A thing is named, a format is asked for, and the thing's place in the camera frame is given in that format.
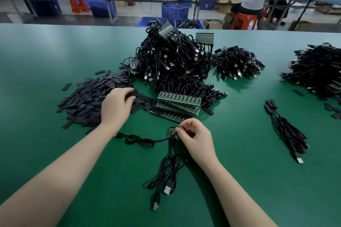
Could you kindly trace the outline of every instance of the green tabletop surface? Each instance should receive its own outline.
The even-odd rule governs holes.
[[[145,28],[0,24],[0,203],[85,136],[88,128],[66,123],[57,104],[76,83],[98,70],[119,72],[135,54]],[[228,92],[198,119],[211,131],[217,156],[248,194],[280,227],[341,226],[341,120],[324,102],[301,87],[281,81],[294,50],[329,42],[341,34],[288,31],[213,32],[214,48],[234,46],[254,52],[266,66],[257,78],[206,83]],[[182,30],[192,34],[203,30]],[[63,92],[66,83],[73,83]],[[156,97],[152,83],[137,81],[140,93]],[[304,97],[292,92],[305,94]],[[298,164],[275,133],[263,108],[274,99],[278,112],[307,137],[310,149]],[[122,128],[154,140],[175,123],[140,109]],[[58,226],[227,226],[219,200],[193,160],[177,174],[176,191],[162,195],[151,211],[147,183],[158,172],[167,142],[151,149],[113,139],[104,149]]]

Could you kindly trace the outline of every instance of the fan stand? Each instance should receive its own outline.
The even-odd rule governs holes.
[[[298,23],[300,22],[303,14],[305,13],[305,11],[308,9],[308,6],[310,5],[310,3],[312,2],[313,0],[309,0],[307,5],[305,6],[305,8],[303,9],[303,12],[301,13],[301,15],[299,16],[299,18],[297,19],[297,21],[295,22],[292,30],[294,31],[296,29],[296,26],[298,25]]]

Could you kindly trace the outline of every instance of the black shorts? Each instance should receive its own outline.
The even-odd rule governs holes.
[[[242,13],[242,14],[252,14],[252,15],[258,15],[258,19],[263,18],[264,16],[264,9],[260,10],[251,10],[247,8],[243,8],[241,6],[241,3],[235,4],[231,7],[231,11],[235,14]]]

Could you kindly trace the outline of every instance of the factory floor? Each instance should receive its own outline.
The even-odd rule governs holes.
[[[83,14],[73,14],[69,0],[58,0],[62,14],[56,17],[33,18],[23,0],[14,1],[19,11],[23,15],[25,23],[29,24],[55,24],[55,25],[108,25],[109,18],[94,18],[91,11]],[[135,3],[134,6],[118,7],[119,26],[136,26],[143,16],[161,17],[162,3]],[[292,21],[297,20],[302,9],[290,9],[288,17],[283,19],[285,26],[280,26],[278,30],[287,31]],[[194,5],[189,9],[189,19],[193,18]],[[224,19],[225,14],[217,10],[200,10],[199,20]],[[316,27],[310,31],[319,32],[341,32],[341,24],[336,24],[341,15],[325,15],[313,9],[307,10],[301,20],[316,23]],[[20,18],[15,14],[15,9],[10,0],[0,0],[0,22],[1,23],[21,23]]]

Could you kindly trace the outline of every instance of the forearm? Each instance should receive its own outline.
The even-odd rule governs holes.
[[[245,192],[218,160],[203,167],[231,227],[276,227],[277,225]]]
[[[0,206],[0,226],[55,226],[118,128],[100,125]]]

